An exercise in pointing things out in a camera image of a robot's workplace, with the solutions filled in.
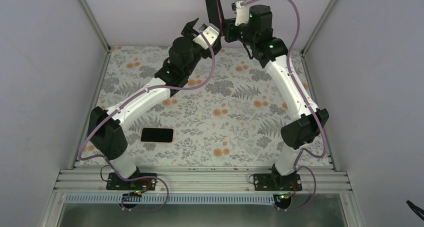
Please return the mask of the phone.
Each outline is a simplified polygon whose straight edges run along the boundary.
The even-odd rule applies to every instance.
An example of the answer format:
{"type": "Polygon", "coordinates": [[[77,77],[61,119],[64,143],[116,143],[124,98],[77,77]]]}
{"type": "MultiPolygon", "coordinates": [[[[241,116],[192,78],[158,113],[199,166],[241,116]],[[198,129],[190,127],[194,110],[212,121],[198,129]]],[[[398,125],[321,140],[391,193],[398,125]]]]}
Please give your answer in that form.
{"type": "Polygon", "coordinates": [[[172,128],[145,127],[141,131],[140,141],[170,144],[174,141],[174,133],[172,128]]]}
{"type": "Polygon", "coordinates": [[[225,17],[221,0],[205,0],[205,5],[209,22],[219,29],[221,36],[224,36],[225,17]]]}

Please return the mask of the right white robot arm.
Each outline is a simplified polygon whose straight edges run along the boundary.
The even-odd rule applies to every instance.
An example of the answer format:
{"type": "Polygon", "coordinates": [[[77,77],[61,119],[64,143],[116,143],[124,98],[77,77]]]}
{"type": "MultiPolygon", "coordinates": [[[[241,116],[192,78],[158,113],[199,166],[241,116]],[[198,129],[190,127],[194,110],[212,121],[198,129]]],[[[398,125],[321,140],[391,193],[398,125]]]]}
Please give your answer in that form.
{"type": "Polygon", "coordinates": [[[308,144],[321,133],[329,113],[319,108],[308,95],[291,67],[288,48],[280,38],[273,36],[271,8],[262,4],[248,6],[245,0],[238,0],[231,7],[236,17],[223,20],[225,41],[240,41],[248,57],[259,61],[277,85],[292,116],[293,121],[281,128],[285,146],[271,172],[254,175],[257,191],[282,191],[300,181],[297,162],[308,144]]]}

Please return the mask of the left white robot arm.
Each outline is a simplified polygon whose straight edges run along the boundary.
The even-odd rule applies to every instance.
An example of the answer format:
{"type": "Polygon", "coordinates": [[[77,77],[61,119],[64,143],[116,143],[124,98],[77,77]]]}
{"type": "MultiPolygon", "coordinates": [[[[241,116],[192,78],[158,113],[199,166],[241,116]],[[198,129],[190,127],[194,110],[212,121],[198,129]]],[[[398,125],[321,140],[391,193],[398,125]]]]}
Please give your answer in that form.
{"type": "Polygon", "coordinates": [[[87,137],[81,147],[91,143],[99,150],[98,157],[105,159],[119,177],[119,183],[128,190],[139,184],[140,177],[136,173],[137,166],[126,152],[125,131],[155,105],[179,91],[199,89],[213,76],[215,64],[201,84],[187,86],[199,61],[210,58],[215,63],[215,55],[221,49],[222,31],[212,23],[203,24],[195,30],[196,23],[193,20],[184,26],[181,36],[169,48],[168,58],[147,84],[115,105],[105,109],[97,106],[90,112],[87,137]]]}

